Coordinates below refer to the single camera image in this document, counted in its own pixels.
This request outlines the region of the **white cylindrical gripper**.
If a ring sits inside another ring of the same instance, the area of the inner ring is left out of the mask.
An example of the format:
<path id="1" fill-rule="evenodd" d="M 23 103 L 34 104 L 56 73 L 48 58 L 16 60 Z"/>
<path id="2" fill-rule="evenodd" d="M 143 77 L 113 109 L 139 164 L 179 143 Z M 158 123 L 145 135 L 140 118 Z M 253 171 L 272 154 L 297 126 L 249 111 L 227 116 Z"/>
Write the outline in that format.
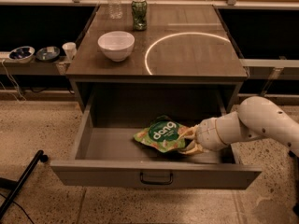
<path id="1" fill-rule="evenodd" d="M 179 151 L 183 155 L 195 155 L 209 151 L 219 151 L 237 142 L 249 142 L 260 138 L 256 132 L 245 126 L 239 119 L 238 113 L 219 118 L 204 119 L 198 126 L 186 129 L 179 139 L 190 139 L 185 148 Z"/>

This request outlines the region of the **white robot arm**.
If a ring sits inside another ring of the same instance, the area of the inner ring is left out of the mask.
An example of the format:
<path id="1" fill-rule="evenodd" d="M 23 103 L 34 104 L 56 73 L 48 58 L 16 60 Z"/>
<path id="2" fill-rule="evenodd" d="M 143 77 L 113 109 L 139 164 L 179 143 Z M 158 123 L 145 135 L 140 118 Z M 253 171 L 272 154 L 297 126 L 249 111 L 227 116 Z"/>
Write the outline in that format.
<path id="1" fill-rule="evenodd" d="M 191 141 L 180 151 L 184 155 L 215 152 L 233 143 L 271 138 L 299 156 L 299 124 L 260 96 L 245 99 L 234 112 L 202 120 L 179 138 Z"/>

